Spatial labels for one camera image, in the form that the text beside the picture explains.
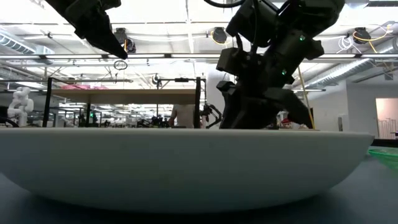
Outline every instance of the wooden table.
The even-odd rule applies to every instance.
[[[91,104],[195,104],[195,90],[52,90],[52,94]]]

